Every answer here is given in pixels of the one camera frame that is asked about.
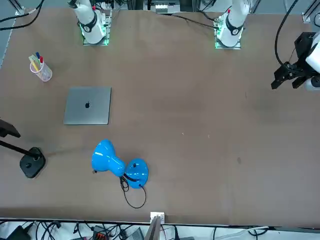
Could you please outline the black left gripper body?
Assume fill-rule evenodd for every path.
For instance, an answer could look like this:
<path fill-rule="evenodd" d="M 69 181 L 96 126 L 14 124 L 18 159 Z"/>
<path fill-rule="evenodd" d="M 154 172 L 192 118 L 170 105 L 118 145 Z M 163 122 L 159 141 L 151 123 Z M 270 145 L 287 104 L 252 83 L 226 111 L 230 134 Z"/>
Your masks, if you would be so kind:
<path fill-rule="evenodd" d="M 301 35 L 294 41 L 294 46 L 297 54 L 296 66 L 302 66 L 308 56 L 311 48 L 315 32 L 302 32 Z"/>

